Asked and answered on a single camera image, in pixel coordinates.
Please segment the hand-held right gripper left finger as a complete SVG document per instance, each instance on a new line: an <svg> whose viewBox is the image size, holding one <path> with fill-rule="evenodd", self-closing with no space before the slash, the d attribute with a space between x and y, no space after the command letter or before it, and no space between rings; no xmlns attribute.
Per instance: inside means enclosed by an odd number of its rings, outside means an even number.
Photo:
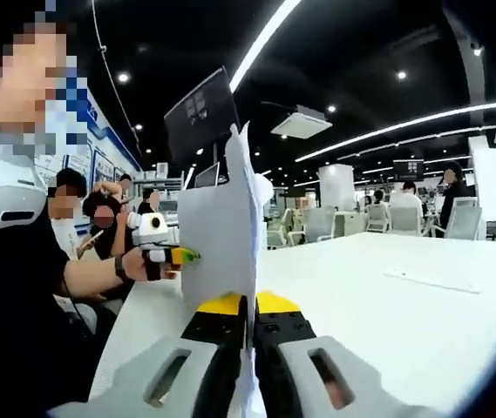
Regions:
<svg viewBox="0 0 496 418"><path fill-rule="evenodd" d="M241 373L247 301L228 293L200 305L179 338L164 337L116 369L112 385L49 417L226 417Z"/></svg>

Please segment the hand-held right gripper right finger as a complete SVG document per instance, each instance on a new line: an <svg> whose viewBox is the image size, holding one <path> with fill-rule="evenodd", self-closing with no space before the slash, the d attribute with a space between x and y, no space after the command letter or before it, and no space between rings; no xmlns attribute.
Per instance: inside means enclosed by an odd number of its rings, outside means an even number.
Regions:
<svg viewBox="0 0 496 418"><path fill-rule="evenodd" d="M255 374L269 417L439 417L388 393L381 374L331 336L317 336L297 304L256 296Z"/></svg>

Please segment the person's left hand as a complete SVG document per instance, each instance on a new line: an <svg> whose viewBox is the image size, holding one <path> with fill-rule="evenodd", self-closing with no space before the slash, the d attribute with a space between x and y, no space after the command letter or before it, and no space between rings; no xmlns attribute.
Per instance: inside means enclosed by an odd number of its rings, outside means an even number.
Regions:
<svg viewBox="0 0 496 418"><path fill-rule="evenodd" d="M173 280L182 269L178 265L147 260L138 247L122 257L122 267L126 277L135 281Z"/></svg>

